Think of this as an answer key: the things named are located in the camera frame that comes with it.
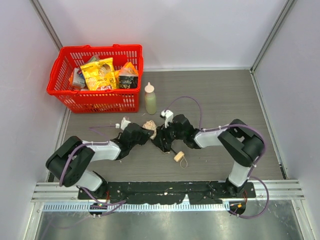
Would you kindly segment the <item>cream folding umbrella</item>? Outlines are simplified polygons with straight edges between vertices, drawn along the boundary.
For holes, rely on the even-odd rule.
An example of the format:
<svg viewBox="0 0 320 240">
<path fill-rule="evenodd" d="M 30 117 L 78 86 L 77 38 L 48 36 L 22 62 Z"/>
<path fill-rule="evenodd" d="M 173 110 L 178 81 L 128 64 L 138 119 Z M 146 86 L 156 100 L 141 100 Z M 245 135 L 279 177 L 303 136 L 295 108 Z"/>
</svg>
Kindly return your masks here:
<svg viewBox="0 0 320 240">
<path fill-rule="evenodd" d="M 146 121 L 143 125 L 143 128 L 147 130 L 154 131 L 153 135 L 150 137 L 151 140 L 154 140 L 157 136 L 157 126 L 153 120 Z M 186 169 L 188 167 L 188 161 L 186 160 L 185 153 L 183 151 L 176 152 L 175 150 L 171 149 L 169 153 L 174 153 L 175 156 L 173 157 L 173 160 L 176 163 L 179 163 L 180 167 L 182 169 Z"/>
</svg>

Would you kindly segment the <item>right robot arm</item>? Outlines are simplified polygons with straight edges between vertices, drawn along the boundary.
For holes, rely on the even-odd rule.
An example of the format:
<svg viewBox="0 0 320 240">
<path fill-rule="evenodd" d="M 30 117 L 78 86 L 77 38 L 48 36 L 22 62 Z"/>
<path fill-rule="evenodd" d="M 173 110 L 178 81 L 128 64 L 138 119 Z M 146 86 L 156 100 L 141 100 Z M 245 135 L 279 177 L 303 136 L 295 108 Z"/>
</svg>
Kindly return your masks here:
<svg viewBox="0 0 320 240">
<path fill-rule="evenodd" d="M 257 131 L 240 119 L 230 124 L 209 128 L 195 128 L 183 114 L 156 128 L 156 135 L 151 142 L 162 152 L 170 152 L 175 140 L 183 141 L 190 149 L 223 146 L 234 160 L 225 185 L 232 196 L 244 192 L 245 183 L 249 180 L 257 162 L 266 151 L 266 143 Z"/>
</svg>

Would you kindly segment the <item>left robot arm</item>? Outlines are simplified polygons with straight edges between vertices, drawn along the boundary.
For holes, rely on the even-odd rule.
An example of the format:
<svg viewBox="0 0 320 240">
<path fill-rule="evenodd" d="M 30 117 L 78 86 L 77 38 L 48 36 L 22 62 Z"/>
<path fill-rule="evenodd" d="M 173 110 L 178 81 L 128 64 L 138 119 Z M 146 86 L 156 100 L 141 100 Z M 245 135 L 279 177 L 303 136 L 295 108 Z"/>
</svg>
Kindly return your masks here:
<svg viewBox="0 0 320 240">
<path fill-rule="evenodd" d="M 116 138 L 106 142 L 83 141 L 71 136 L 48 158 L 45 167 L 59 179 L 60 186 L 76 186 L 99 199 L 107 192 L 107 181 L 97 172 L 87 170 L 89 164 L 121 160 L 136 145 L 144 145 L 154 133 L 130 122 Z"/>
</svg>

